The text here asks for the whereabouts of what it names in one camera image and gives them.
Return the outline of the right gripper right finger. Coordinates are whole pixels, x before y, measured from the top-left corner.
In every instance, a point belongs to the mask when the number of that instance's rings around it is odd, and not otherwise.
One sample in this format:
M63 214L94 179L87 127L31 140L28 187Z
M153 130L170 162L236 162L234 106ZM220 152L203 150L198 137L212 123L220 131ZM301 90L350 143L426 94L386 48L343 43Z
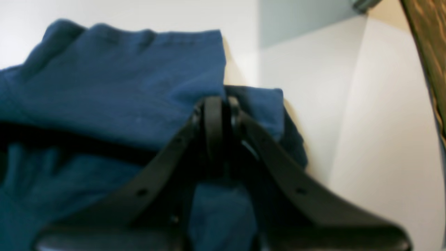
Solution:
M228 98L233 168L250 193L258 231L254 251L411 251L397 224L347 202L305 173Z

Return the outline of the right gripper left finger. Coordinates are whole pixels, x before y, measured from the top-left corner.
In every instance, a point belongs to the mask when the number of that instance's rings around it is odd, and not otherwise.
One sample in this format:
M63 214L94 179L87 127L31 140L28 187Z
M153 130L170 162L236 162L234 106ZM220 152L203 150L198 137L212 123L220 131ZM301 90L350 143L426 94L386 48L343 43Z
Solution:
M223 101L207 97L133 179L45 227L35 251L191 251L186 233L197 183L223 176Z

